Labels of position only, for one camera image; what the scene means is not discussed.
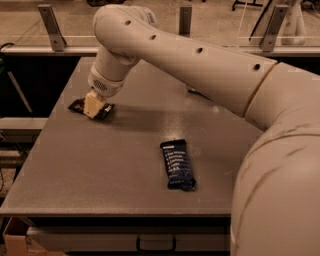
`floor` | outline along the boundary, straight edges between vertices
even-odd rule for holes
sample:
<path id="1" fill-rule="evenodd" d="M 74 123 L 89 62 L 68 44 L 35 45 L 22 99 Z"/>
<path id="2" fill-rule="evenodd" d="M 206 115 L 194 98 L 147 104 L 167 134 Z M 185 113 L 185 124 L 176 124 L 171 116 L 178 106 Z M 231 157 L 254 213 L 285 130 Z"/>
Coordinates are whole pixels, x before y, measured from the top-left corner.
<path id="1" fill-rule="evenodd" d="M 49 45 L 48 36 L 38 12 L 39 4 L 51 4 L 60 30 L 68 45 L 97 46 L 92 32 L 92 17 L 97 7 L 85 0 L 56 1 L 5 1 L 0 0 L 0 45 Z M 192 5 L 190 37 L 220 46 L 247 46 L 251 31 L 261 14 L 261 8 L 237 6 L 232 11 L 232 0 L 127 0 L 125 5 L 149 7 L 158 18 L 159 29 L 178 33 L 180 6 Z M 309 3 L 303 4 L 308 46 L 320 45 L 320 16 Z M 0 176 L 0 197 L 4 198 L 12 184 L 14 170 L 3 169 Z M 0 245 L 0 255 L 6 255 Z"/>

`table surface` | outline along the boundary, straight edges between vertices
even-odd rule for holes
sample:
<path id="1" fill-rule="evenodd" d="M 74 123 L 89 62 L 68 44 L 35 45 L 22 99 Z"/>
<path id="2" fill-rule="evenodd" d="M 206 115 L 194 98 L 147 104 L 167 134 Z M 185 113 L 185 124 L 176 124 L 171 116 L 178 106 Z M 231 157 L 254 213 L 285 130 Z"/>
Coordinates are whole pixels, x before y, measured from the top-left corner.
<path id="1" fill-rule="evenodd" d="M 93 61 L 80 60 L 0 215 L 230 216 L 237 171 L 260 131 L 144 61 L 109 99 L 106 120 L 73 113 Z M 187 141 L 194 191 L 167 188 L 159 145 L 173 139 Z"/>

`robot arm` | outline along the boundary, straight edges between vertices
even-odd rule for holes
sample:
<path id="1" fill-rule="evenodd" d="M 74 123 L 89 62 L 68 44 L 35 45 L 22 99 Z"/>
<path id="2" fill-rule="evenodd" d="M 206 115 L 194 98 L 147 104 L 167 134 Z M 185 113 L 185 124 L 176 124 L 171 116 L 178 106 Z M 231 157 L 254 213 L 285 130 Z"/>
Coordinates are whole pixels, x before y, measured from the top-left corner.
<path id="1" fill-rule="evenodd" d="M 320 77 L 168 34 L 152 23 L 155 17 L 145 8 L 97 12 L 94 32 L 102 46 L 89 78 L 88 115 L 144 59 L 266 130 L 237 176 L 232 255 L 320 255 Z"/>

